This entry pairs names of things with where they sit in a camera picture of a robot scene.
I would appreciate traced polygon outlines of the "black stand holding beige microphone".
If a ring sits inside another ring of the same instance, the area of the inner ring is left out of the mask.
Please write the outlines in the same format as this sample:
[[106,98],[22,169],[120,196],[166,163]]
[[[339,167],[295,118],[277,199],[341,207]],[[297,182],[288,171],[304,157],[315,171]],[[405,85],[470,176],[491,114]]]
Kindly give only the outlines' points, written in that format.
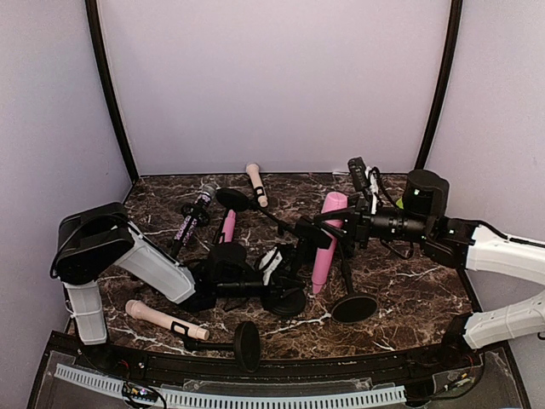
[[219,204],[225,207],[227,210],[234,210],[235,212],[243,212],[247,210],[260,212],[277,225],[278,235],[290,233],[296,237],[298,236],[295,228],[289,223],[280,220],[268,210],[262,208],[255,199],[250,199],[239,190],[222,187],[216,191],[215,197]]

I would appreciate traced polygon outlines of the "black round-base desk stand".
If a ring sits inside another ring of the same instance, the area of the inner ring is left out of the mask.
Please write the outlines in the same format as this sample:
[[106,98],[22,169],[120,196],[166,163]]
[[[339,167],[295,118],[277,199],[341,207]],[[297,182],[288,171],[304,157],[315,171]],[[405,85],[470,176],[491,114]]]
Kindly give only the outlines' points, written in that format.
[[295,245],[276,244],[255,262],[268,293],[261,296],[262,307],[280,317],[301,314],[306,307],[305,283],[298,276],[301,267],[314,259],[317,250],[332,244],[328,234],[308,217],[301,217],[292,228],[278,221],[280,233],[289,231],[297,237]]

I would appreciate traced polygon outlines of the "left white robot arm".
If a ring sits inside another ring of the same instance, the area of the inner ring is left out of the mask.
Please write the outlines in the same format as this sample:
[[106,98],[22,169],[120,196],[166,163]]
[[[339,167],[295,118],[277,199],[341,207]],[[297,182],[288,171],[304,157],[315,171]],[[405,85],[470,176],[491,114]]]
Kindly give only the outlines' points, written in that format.
[[119,202],[86,210],[62,220],[58,250],[50,275],[64,286],[86,355],[103,372],[120,364],[108,342],[99,276],[117,266],[190,313],[212,309],[220,298],[259,298],[266,311],[280,317],[301,314],[304,285],[284,274],[272,259],[262,269],[246,261],[246,249],[218,244],[199,262],[182,263],[157,247],[129,219]]

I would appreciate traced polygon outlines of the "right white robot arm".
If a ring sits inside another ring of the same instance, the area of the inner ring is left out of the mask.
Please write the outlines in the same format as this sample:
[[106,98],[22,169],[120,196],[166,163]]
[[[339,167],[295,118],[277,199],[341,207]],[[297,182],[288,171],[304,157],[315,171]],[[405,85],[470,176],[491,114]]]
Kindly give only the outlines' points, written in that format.
[[[412,170],[406,178],[401,207],[373,209],[368,201],[370,180],[353,170],[360,197],[342,210],[314,217],[315,225],[343,244],[365,247],[371,238],[403,240],[420,246],[423,254],[448,268],[493,272],[542,285],[544,244],[503,233],[489,223],[446,216],[449,182],[429,170]],[[434,352],[434,361],[451,370],[468,349],[544,333],[544,295],[488,312],[456,316]]]

